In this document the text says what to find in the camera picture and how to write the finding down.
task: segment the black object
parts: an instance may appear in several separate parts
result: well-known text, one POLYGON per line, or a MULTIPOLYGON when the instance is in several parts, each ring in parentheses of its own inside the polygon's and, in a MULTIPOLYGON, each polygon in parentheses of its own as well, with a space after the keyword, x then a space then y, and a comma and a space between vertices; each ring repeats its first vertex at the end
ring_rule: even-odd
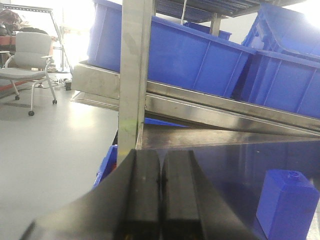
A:
POLYGON ((23 27, 19 29, 19 32, 40 33, 49 35, 46 31, 35 27, 23 27))
POLYGON ((72 81, 71 80, 66 80, 64 83, 65 83, 65 90, 66 91, 70 91, 71 90, 72 81))
POLYGON ((156 152, 132 150, 99 186, 36 219, 21 240, 158 239, 159 177, 156 152))
POLYGON ((206 178, 193 151, 169 152, 162 170, 162 182, 165 182, 165 239, 258 239, 206 178), (185 223, 190 222, 193 232, 185 227, 185 223))
POLYGON ((257 240, 212 186, 193 151, 132 150, 95 189, 36 219, 21 240, 257 240))
POLYGON ((118 145, 118 130, 115 133, 112 145, 118 145))
POLYGON ((171 151, 167 154, 161 181, 164 238, 203 239, 188 151, 171 151))

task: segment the metal post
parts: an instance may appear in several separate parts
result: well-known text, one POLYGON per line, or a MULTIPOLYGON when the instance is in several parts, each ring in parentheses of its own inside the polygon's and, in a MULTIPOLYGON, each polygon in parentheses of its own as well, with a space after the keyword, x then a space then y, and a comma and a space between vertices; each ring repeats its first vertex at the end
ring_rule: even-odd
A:
POLYGON ((157 14, 157 0, 153 1, 152 14, 153 14, 153 16, 155 16, 157 14))
POLYGON ((214 36, 219 36, 219 30, 220 30, 220 23, 221 23, 221 14, 219 13, 213 13, 212 20, 211 20, 211 26, 210 26, 210 34, 214 36))
POLYGON ((182 11, 182 16, 181 16, 181 25, 184 24, 184 19, 185 19, 185 14, 186 14, 186 8, 187 8, 187 1, 188 1, 188 0, 184 0, 183 11, 182 11))
POLYGON ((117 165, 136 147, 144 122, 153 9, 154 0, 122 0, 117 165))

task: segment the bright light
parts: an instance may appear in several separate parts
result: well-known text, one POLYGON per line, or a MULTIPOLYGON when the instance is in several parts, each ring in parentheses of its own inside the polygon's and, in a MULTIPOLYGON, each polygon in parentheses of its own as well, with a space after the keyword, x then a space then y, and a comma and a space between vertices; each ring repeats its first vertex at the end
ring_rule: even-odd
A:
POLYGON ((307 0, 286 8, 305 14, 312 25, 320 28, 320 0, 307 0))

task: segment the small blue bottle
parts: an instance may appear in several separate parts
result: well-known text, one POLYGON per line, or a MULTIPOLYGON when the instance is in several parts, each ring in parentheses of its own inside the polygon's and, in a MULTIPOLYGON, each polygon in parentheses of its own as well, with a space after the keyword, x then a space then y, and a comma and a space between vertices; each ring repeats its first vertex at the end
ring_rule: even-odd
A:
POLYGON ((301 172, 267 171, 256 216, 268 240, 305 240, 319 197, 301 172))

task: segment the blue container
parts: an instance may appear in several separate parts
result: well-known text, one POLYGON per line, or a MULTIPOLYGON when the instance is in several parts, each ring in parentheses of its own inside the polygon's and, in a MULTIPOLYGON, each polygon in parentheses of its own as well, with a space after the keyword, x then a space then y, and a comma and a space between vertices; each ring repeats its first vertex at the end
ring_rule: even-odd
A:
POLYGON ((117 166, 117 153, 118 145, 110 146, 105 158, 103 159, 98 172, 96 173, 96 178, 93 184, 93 188, 99 185, 99 183, 108 176, 117 166))
POLYGON ((268 240, 305 240, 320 193, 298 171, 267 171, 257 219, 268 240))
POLYGON ((162 121, 158 119, 153 119, 153 118, 145 118, 144 119, 144 124, 151 124, 151 125, 162 125, 162 126, 172 126, 172 127, 186 127, 184 125, 168 122, 168 121, 162 121))
POLYGON ((257 51, 241 100, 320 118, 320 63, 271 51, 257 51))
MULTIPOLYGON (((120 71, 122 6, 95 0, 88 63, 120 71)), ((152 17, 148 79, 230 97, 254 49, 152 17)))
POLYGON ((275 5, 261 9, 242 45, 320 62, 320 29, 306 16, 275 5))
MULTIPOLYGON (((188 28, 191 28, 191 29, 196 29, 196 30, 201 31, 206 34, 210 33, 210 27, 208 27, 208 26, 203 26, 203 25, 193 23, 193 22, 186 22, 183 25, 188 28)), ((221 39, 229 40, 231 35, 232 35, 232 33, 230 33, 230 32, 221 31, 221 30, 219 31, 219 38, 221 38, 221 39)))

